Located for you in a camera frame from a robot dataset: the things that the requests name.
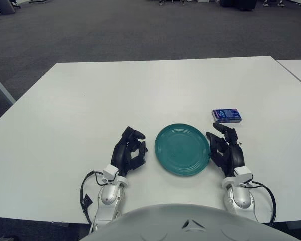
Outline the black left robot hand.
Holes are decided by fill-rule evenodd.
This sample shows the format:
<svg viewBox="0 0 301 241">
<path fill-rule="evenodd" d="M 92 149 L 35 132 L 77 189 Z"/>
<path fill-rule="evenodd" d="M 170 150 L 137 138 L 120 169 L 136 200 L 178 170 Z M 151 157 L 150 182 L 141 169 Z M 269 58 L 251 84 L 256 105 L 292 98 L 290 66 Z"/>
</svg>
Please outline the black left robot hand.
<svg viewBox="0 0 301 241">
<path fill-rule="evenodd" d="M 126 177 L 130 170 L 135 170 L 146 163 L 146 136 L 128 126 L 121 139 L 115 145 L 111 165 L 118 168 L 118 175 Z"/>
</svg>

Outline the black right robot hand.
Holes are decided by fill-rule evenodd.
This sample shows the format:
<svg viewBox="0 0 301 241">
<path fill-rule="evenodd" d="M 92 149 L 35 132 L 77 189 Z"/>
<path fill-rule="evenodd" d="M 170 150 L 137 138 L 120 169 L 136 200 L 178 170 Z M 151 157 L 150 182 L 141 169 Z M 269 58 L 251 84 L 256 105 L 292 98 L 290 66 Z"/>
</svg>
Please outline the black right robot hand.
<svg viewBox="0 0 301 241">
<path fill-rule="evenodd" d="M 234 128 L 217 122 L 213 123 L 213 127 L 224 137 L 221 138 L 211 132 L 206 132 L 210 145 L 209 157 L 222 169 L 225 177 L 234 176 L 235 168 L 245 165 L 243 151 L 237 142 L 237 132 Z"/>
</svg>

